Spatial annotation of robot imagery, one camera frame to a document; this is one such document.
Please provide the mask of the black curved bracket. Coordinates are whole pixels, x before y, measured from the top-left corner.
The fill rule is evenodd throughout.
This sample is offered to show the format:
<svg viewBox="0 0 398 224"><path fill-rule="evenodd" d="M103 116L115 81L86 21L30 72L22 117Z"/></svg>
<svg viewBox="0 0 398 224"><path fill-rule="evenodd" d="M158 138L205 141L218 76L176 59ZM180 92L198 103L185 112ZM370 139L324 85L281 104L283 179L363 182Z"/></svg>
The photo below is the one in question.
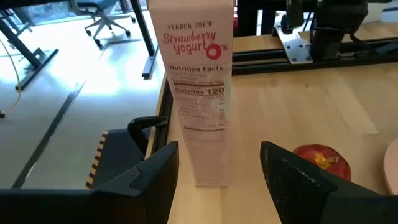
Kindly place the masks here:
<svg viewBox="0 0 398 224"><path fill-rule="evenodd" d="M152 127L163 127L168 123L165 116L143 116L133 119L127 126L130 137L143 155L146 154Z"/></svg>

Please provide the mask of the black desk leg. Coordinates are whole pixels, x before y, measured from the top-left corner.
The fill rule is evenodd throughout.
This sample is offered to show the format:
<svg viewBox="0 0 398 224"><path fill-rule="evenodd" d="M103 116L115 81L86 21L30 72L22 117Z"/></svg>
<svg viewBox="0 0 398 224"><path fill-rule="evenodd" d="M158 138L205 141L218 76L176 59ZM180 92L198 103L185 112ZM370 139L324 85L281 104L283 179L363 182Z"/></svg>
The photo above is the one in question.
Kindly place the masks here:
<svg viewBox="0 0 398 224"><path fill-rule="evenodd" d="M133 8L133 11L136 15L136 20L139 25L144 43L146 45L146 49L148 52L148 58L146 60L146 64L144 65L143 72L142 72L142 77L145 80L149 80L152 76L153 70L154 70L154 63L155 63L155 58L159 49L159 46L157 44L154 44L149 30L147 28L146 21L144 19L143 13L142 13L142 8L140 5L139 0L130 0L131 6Z"/></svg>
<svg viewBox="0 0 398 224"><path fill-rule="evenodd" d="M16 90L24 90L36 75L48 64L51 59L59 52L59 49L43 51L37 47L33 52L21 41L19 36L26 30L32 32L32 23L26 20L20 20L18 13L23 14L22 9L17 9L17 14L10 12L10 9L0 9L0 32L7 38L12 48L28 61L24 78L19 79L15 86Z"/></svg>

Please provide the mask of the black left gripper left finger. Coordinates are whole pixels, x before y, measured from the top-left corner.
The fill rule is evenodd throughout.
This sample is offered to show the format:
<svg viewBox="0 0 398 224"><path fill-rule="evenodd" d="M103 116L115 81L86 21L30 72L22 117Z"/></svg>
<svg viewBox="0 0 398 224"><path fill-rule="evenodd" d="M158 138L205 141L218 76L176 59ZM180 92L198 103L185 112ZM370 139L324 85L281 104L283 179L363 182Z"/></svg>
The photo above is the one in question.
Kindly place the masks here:
<svg viewBox="0 0 398 224"><path fill-rule="evenodd" d="M178 142L171 141L94 189L88 224L167 224L178 180Z"/></svg>

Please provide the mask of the pink strawberry yogurt cereal box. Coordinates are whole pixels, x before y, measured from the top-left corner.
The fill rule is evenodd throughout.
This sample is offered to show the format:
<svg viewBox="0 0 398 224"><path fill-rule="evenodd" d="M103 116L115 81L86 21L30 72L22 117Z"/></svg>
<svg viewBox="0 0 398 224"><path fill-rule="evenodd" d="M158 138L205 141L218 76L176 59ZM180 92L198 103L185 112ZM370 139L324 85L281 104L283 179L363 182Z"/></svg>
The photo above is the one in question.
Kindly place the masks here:
<svg viewBox="0 0 398 224"><path fill-rule="evenodd" d="M148 0L198 187L229 182L234 0Z"/></svg>

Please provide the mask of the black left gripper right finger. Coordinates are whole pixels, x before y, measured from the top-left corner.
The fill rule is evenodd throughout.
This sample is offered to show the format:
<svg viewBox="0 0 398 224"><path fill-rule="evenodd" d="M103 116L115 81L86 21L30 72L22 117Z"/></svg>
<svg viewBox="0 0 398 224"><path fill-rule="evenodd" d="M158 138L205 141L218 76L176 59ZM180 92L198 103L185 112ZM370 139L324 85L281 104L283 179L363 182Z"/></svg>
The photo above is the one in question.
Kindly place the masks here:
<svg viewBox="0 0 398 224"><path fill-rule="evenodd" d="M282 224L320 224L326 197L336 189L321 180L326 170L270 141L261 142L260 161Z"/></svg>

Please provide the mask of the red apple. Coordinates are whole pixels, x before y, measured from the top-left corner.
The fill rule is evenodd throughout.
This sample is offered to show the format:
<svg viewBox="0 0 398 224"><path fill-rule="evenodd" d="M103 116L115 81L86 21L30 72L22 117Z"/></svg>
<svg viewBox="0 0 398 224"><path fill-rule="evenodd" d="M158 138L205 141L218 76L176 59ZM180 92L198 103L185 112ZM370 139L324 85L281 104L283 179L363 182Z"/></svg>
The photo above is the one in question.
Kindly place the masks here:
<svg viewBox="0 0 398 224"><path fill-rule="evenodd" d="M351 167L336 150L321 144L302 145L293 150L294 154L310 161L338 177L351 181Z"/></svg>

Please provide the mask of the black hazard-striped base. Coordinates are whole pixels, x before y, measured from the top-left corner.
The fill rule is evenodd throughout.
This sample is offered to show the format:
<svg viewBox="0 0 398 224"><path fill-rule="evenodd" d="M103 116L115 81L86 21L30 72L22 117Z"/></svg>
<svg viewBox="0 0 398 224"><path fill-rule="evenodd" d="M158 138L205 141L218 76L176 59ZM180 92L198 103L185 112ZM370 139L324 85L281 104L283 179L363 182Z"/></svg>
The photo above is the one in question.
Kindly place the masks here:
<svg viewBox="0 0 398 224"><path fill-rule="evenodd" d="M85 188L95 189L143 161L149 135L150 129L146 128L136 141L127 129L105 131L95 152Z"/></svg>

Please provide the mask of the pink plate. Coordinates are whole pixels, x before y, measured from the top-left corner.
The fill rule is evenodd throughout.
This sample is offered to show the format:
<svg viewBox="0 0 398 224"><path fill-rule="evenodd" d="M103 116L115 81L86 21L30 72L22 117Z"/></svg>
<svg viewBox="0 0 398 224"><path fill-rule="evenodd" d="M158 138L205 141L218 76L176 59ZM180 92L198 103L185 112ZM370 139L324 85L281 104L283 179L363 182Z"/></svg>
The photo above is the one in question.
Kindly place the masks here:
<svg viewBox="0 0 398 224"><path fill-rule="evenodd" d="M385 152L383 171L389 193L398 195L398 139L393 140Z"/></svg>

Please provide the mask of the grey office chair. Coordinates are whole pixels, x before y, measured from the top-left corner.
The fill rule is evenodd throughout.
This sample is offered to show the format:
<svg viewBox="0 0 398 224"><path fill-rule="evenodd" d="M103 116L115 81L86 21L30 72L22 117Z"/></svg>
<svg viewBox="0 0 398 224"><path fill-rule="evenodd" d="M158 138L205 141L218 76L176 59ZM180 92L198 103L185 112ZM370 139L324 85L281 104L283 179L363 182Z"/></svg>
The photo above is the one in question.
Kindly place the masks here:
<svg viewBox="0 0 398 224"><path fill-rule="evenodd" d="M106 26L112 30L112 26L116 26L125 31L125 34L130 37L131 33L125 27L119 25L117 19L130 18L132 23L136 23L136 18L131 15L111 15L120 0L67 0L68 9L77 16L90 16L94 23L85 27L85 32L89 37L92 37L96 46L99 49L103 48L97 35Z"/></svg>

